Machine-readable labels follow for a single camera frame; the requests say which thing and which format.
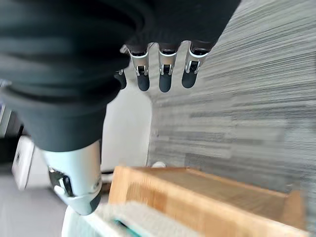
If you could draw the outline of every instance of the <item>white object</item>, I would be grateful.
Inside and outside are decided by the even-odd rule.
[[[42,152],[28,136],[21,136],[19,139],[12,173],[19,190],[50,186]]]
[[[88,215],[99,204],[91,202],[100,193],[99,141],[70,152],[43,151],[55,193],[81,215]]]
[[[152,165],[152,168],[165,168],[167,167],[162,161],[157,161]]]
[[[134,69],[125,71],[135,76]],[[103,125],[101,170],[117,165],[146,165],[152,122],[150,98],[132,83],[107,105]]]
[[[61,236],[198,237],[200,235],[144,204],[128,202],[116,205],[101,204],[88,216],[80,216],[68,207]]]

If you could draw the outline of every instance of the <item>gray carpet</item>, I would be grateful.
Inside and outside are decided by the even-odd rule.
[[[192,89],[181,86],[186,49],[165,94],[157,46],[150,52],[149,164],[199,167],[282,192],[301,181],[315,232],[316,1],[243,0]]]

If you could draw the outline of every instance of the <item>wooden box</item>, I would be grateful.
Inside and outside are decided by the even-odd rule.
[[[109,203],[135,200],[210,237],[305,237],[300,190],[261,189],[190,168],[115,168]]]

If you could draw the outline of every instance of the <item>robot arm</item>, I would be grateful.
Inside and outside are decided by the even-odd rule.
[[[159,45],[159,88],[170,90],[180,43],[190,40],[182,85],[194,85],[239,0],[3,0],[1,100],[44,150],[54,191],[79,214],[100,201],[106,106],[125,88],[129,57],[150,86],[148,45]]]

